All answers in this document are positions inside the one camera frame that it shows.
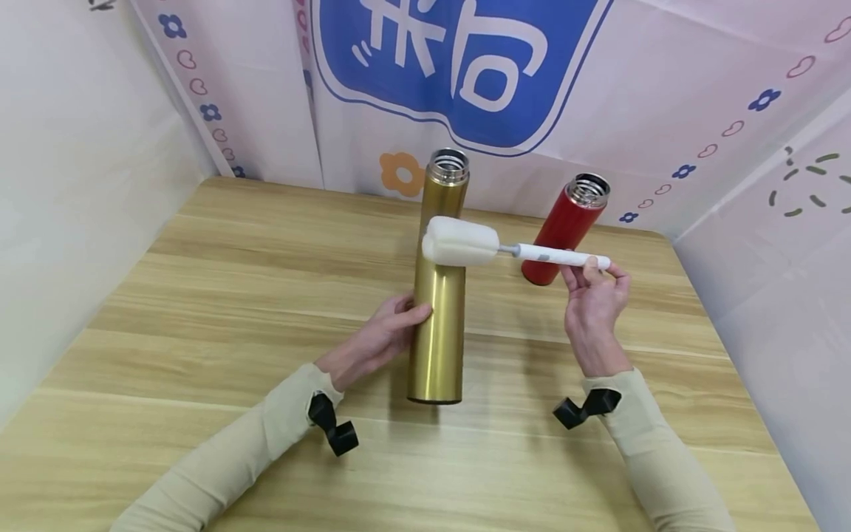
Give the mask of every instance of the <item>beige sleeve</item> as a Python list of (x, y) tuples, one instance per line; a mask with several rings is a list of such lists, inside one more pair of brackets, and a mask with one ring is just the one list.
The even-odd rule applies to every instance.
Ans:
[(112, 525), (112, 532), (197, 532), (250, 488), (311, 422), (316, 392), (336, 407), (343, 394), (331, 378), (305, 364), (258, 405), (181, 459)]
[(632, 488), (658, 532), (731, 532), (733, 519), (721, 496), (674, 433), (638, 369), (587, 379), (594, 388), (620, 392), (603, 417), (629, 471)]

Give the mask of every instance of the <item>stainless steel bottle rim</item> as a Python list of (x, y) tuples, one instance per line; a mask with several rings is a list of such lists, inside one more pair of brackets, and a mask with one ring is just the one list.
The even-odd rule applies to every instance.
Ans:
[(461, 185), (470, 179), (470, 160), (461, 150), (441, 148), (431, 154), (425, 174), (441, 185)]
[(567, 186), (564, 195), (580, 207), (601, 209), (608, 202), (612, 187), (597, 174), (578, 174)]

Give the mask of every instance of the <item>fabric wall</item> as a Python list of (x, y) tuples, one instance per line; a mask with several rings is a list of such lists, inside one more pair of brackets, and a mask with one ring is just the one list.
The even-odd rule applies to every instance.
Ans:
[(842, 0), (137, 5), (238, 175), (417, 199), (431, 151), (461, 146), (470, 207), (545, 215), (594, 171), (602, 223), (668, 235), (851, 74)]
[(825, 532), (851, 530), (851, 91), (676, 242)]
[(129, 7), (0, 16), (0, 428), (205, 174)]

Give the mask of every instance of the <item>brush handle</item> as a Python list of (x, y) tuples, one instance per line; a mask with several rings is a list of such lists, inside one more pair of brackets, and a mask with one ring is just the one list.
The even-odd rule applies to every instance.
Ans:
[[(587, 253), (570, 251), (569, 249), (545, 248), (530, 243), (519, 243), (512, 246), (512, 255), (518, 259), (535, 260), (537, 262), (550, 262), (552, 264), (566, 264), (568, 266), (584, 266), (588, 257)], [(603, 255), (597, 257), (597, 265), (601, 270), (608, 270), (612, 260)]]

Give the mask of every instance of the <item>gold thermos bottle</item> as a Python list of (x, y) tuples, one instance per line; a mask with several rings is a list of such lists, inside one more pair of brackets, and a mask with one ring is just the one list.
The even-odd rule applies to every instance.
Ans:
[(417, 241), (414, 302), (431, 303), (431, 316), (414, 329), (408, 366), (408, 399), (416, 403), (461, 401), (464, 357), (465, 268), (438, 266), (423, 256), (422, 240), (433, 216), (458, 218), (464, 206), (470, 164), (464, 152), (443, 148), (431, 154)]

